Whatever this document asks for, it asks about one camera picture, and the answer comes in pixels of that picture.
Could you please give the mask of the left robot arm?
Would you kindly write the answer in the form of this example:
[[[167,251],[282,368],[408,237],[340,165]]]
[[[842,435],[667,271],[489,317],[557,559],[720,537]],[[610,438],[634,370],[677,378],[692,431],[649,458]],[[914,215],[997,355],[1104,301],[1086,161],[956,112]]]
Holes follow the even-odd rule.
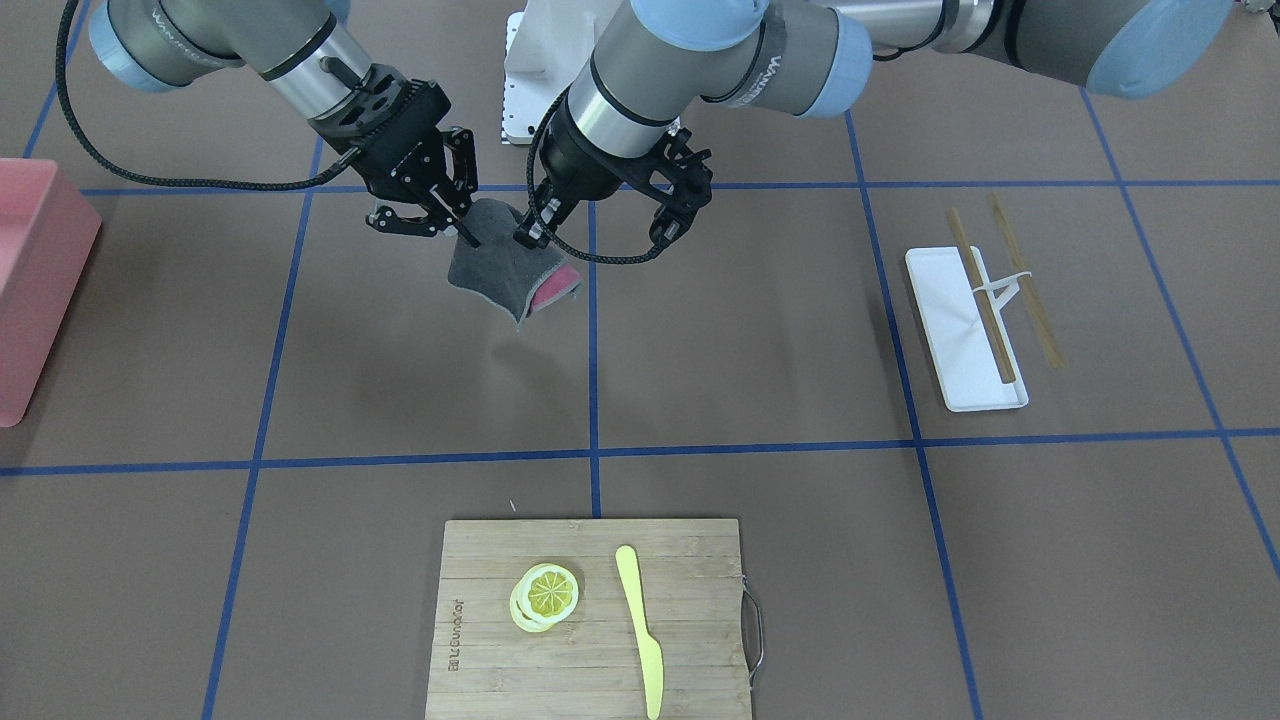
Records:
[[[621,186],[654,199],[652,251],[712,196],[708,151],[675,122],[703,100],[796,118],[844,114],[877,61],[975,54],[1112,97],[1184,76],[1230,1],[622,1],[536,129],[516,240],[556,241],[575,208]]]

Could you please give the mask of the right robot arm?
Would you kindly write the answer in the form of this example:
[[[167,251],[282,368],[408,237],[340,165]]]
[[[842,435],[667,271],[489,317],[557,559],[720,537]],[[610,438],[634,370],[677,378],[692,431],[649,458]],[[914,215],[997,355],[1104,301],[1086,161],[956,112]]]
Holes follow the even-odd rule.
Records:
[[[472,133],[442,129],[443,88],[375,61],[348,15],[347,1],[102,1],[90,42],[111,76],[151,94],[250,68],[338,156],[302,188],[352,169],[375,199],[375,231],[458,233],[477,188]]]

